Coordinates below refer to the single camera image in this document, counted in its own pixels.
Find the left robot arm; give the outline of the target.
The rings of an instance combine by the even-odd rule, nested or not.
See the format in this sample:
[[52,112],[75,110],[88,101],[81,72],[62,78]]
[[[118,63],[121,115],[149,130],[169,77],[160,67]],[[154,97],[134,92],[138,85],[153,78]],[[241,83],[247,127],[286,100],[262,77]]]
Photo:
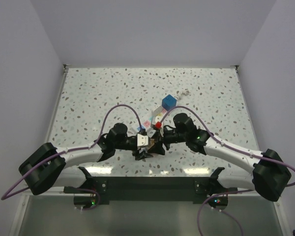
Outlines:
[[131,151],[136,160],[150,157],[144,151],[150,144],[145,129],[134,136],[128,136],[127,131],[125,124],[117,123],[87,146],[55,147],[45,143],[20,165],[19,172],[34,195],[56,186],[75,187],[81,193],[87,193],[92,181],[79,165],[105,161],[118,149]]

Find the blue cube socket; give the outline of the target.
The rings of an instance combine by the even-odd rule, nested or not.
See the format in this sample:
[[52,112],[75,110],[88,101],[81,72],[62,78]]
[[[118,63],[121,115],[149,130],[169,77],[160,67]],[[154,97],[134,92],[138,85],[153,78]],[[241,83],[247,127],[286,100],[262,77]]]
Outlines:
[[162,99],[161,105],[166,111],[169,111],[177,105],[177,100],[172,95],[168,94]]

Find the pink cube socket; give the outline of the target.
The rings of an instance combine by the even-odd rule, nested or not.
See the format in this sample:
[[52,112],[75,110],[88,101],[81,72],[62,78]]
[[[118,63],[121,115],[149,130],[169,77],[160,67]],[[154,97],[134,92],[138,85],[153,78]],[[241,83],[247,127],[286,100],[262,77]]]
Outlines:
[[150,138],[148,149],[152,148],[154,145],[155,145],[155,140],[153,138]]

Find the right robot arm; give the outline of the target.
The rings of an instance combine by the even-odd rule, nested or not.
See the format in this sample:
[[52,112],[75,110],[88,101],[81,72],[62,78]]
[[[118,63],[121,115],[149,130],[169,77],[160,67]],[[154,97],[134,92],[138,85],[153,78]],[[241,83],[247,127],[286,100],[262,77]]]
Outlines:
[[163,126],[160,116],[153,117],[151,121],[155,133],[148,149],[150,153],[163,155],[171,144],[185,143],[193,152],[220,158],[241,168],[235,173],[216,169],[209,181],[214,193],[228,188],[244,188],[255,190],[263,198],[276,202],[291,179],[290,171],[276,151],[267,149],[262,152],[233,145],[197,127],[185,113],[174,116],[175,126],[172,128]]

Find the white power strip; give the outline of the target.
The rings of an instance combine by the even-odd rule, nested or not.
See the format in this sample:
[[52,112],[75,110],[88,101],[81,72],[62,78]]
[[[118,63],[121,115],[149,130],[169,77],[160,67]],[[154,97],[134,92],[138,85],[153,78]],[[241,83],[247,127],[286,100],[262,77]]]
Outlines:
[[147,113],[140,117],[142,128],[145,129],[147,133],[153,131],[152,126],[160,121],[166,113],[167,110],[161,105],[148,108]]

